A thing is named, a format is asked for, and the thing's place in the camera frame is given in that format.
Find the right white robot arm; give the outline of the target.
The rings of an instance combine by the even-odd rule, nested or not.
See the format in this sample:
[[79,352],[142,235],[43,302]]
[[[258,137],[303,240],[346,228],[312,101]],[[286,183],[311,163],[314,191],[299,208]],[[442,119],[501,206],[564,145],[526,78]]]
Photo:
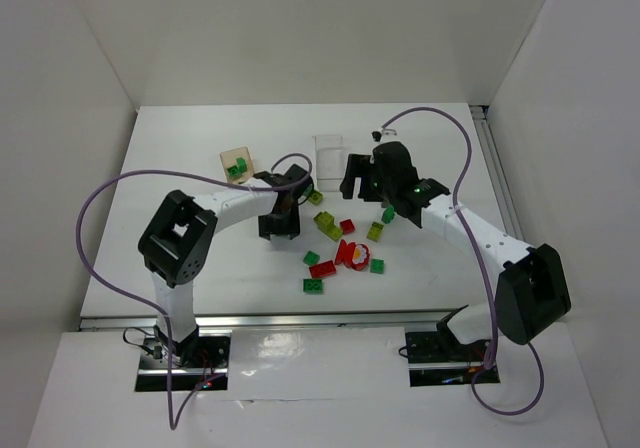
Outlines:
[[459,344],[502,334],[525,345],[571,310],[555,248],[511,237],[455,200],[440,182],[420,177],[402,143],[383,143],[370,155],[349,155],[340,192],[346,199],[384,202],[476,258],[489,284],[487,302],[455,310],[440,323],[441,331]]

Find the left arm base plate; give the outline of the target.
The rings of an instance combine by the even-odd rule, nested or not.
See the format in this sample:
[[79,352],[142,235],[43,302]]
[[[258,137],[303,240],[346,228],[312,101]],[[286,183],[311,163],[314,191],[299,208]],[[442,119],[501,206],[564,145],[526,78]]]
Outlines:
[[[154,337],[144,333],[141,341],[133,342],[140,350],[134,390],[139,393],[165,392],[168,354]],[[204,382],[203,391],[226,391],[231,335],[214,333],[201,336],[195,351],[185,360],[173,359],[172,389],[189,392]]]

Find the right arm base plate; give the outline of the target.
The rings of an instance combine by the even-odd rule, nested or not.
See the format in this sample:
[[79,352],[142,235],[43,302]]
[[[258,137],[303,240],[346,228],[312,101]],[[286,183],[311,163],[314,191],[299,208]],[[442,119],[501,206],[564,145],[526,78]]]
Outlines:
[[408,331],[398,354],[408,363],[412,388],[470,385],[475,375],[480,384],[499,383],[496,368],[483,368],[488,348],[488,340],[462,345],[438,331]]

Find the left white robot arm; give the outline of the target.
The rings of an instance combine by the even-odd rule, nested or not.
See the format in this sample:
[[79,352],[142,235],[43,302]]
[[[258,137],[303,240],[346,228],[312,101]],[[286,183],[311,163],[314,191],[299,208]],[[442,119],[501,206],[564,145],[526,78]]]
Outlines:
[[169,354],[184,363],[197,350],[194,280],[204,268],[214,235],[256,218],[261,238],[293,239],[300,234],[299,199],[312,186],[309,172],[293,164],[283,174],[253,175],[244,190],[196,197],[174,190],[166,195],[138,250],[152,275],[155,303],[161,309],[154,334]]

